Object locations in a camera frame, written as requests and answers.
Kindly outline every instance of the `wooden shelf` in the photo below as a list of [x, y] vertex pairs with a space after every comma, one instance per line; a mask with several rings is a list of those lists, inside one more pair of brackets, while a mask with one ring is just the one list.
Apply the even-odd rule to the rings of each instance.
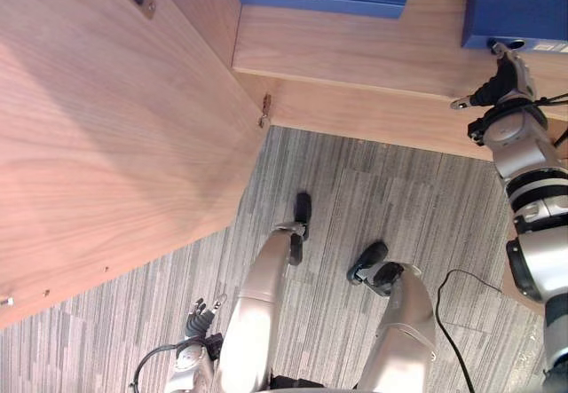
[[[282, 81], [272, 98], [272, 124], [348, 138], [491, 160], [485, 146], [467, 135], [468, 124], [484, 108], [449, 109], [443, 98], [403, 91], [362, 90], [329, 84]], [[558, 138], [567, 122], [549, 120], [548, 131]], [[568, 156], [562, 146], [560, 156]]]
[[[399, 20], [244, 6], [235, 70], [444, 97], [470, 94], [495, 72], [488, 51], [461, 48], [466, 0], [408, 0]], [[564, 92], [568, 55], [524, 53], [541, 96]], [[565, 107], [547, 114], [568, 120]]]

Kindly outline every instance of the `wooden cabinet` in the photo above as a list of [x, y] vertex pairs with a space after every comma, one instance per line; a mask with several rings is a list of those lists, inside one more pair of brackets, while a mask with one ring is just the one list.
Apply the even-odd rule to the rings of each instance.
[[[481, 111], [447, 106], [493, 72], [438, 40], [462, 0], [400, 20], [155, 2], [152, 20], [128, 0], [0, 6], [0, 327], [231, 223], [267, 91], [279, 125], [490, 157], [465, 134]], [[529, 58], [548, 95], [564, 60]]]
[[155, 1], [148, 20], [128, 0], [3, 0], [0, 327], [235, 214], [260, 108], [223, 41]]

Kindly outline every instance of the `white label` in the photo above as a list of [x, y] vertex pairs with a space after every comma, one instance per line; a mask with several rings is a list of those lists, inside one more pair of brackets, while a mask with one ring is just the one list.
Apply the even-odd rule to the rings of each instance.
[[534, 49], [538, 51], [551, 51], [554, 50], [554, 47], [554, 44], [536, 44]]

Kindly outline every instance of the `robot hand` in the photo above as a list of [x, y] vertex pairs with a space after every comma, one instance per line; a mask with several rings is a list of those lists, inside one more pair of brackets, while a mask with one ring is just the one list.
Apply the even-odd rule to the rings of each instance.
[[497, 56], [497, 74], [472, 95], [452, 102], [452, 109], [494, 106], [515, 98], [531, 102], [536, 99], [534, 81], [517, 52], [510, 50], [503, 43], [494, 43], [491, 52]]
[[213, 382], [213, 361], [218, 359], [223, 337], [221, 334], [207, 336], [215, 314], [226, 301], [220, 295], [211, 310], [200, 298], [187, 315], [185, 341], [177, 349], [174, 374], [166, 384], [164, 393], [205, 393]]
[[568, 170], [546, 133], [538, 106], [565, 105], [535, 100], [528, 68], [515, 51], [495, 43], [497, 74], [452, 109], [493, 106], [468, 126], [468, 136], [493, 153], [517, 238], [507, 244], [509, 265], [521, 294], [544, 303], [547, 391], [568, 391]]

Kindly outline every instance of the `screw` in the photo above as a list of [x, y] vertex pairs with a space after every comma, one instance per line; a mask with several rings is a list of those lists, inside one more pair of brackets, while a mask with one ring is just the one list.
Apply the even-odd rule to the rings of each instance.
[[264, 120], [268, 119], [268, 115], [267, 114], [263, 114], [263, 116], [261, 116], [260, 118], [258, 118], [258, 127], [260, 127], [261, 129], [264, 128]]
[[14, 305], [13, 297], [8, 297], [0, 302], [0, 306], [13, 306], [13, 305]]

